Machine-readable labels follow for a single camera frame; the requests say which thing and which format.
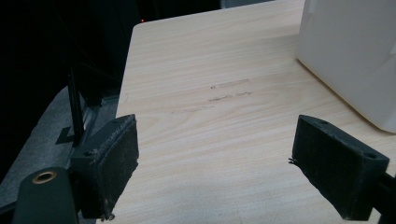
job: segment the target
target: white box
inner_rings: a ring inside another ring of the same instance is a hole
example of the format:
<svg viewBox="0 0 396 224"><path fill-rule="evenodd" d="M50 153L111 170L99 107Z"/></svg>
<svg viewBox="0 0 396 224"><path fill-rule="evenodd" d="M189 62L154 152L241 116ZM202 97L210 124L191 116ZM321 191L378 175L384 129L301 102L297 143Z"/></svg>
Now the white box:
<svg viewBox="0 0 396 224"><path fill-rule="evenodd" d="M396 133L396 0L306 0L297 58L375 126Z"/></svg>

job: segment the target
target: wooden table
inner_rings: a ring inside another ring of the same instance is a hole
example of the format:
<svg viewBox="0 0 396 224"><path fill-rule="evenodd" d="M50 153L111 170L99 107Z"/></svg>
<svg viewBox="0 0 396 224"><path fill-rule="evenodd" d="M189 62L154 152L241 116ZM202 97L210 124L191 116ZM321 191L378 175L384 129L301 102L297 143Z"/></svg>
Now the wooden table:
<svg viewBox="0 0 396 224"><path fill-rule="evenodd" d="M279 0L134 28L117 116L136 114L141 154L112 223L345 223L288 164L300 114L387 155L395 175L396 135L296 60L303 6Z"/></svg>

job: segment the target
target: dark background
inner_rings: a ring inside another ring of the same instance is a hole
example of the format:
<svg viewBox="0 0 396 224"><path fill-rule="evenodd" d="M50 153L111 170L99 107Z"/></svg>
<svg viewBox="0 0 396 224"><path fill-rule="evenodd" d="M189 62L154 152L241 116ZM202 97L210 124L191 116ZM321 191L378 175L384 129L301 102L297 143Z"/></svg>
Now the dark background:
<svg viewBox="0 0 396 224"><path fill-rule="evenodd" d="M133 27L217 0L0 1L0 181L73 68L88 105L119 92Z"/></svg>

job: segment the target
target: wood grain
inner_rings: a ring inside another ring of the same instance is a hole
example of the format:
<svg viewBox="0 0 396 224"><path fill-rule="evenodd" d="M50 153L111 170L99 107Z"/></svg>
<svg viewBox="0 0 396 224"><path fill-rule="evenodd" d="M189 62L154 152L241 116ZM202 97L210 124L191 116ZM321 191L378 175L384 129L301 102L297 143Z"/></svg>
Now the wood grain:
<svg viewBox="0 0 396 224"><path fill-rule="evenodd" d="M113 223L345 223L288 164L300 114L384 153L396 173L396 136L296 60L303 6L275 1L134 28L117 116L136 114L141 157Z"/></svg>

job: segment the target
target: floor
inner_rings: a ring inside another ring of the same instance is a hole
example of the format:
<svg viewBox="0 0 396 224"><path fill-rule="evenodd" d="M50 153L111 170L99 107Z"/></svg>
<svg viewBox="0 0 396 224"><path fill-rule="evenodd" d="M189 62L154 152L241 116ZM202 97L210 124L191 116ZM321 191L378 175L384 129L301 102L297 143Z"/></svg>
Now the floor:
<svg viewBox="0 0 396 224"><path fill-rule="evenodd" d="M221 0L221 7L238 7L260 2L266 1ZM100 107L84 107L87 127L82 143L116 117L117 105L118 97L109 96ZM72 142L57 143L63 130L68 130L69 137L66 139L70 139L73 128L67 88L59 92L48 106L0 185L0 207L17 201L19 185L29 174L51 166L68 167L70 155L76 148L72 146ZM81 220L80 223L95 223L95 220Z"/></svg>

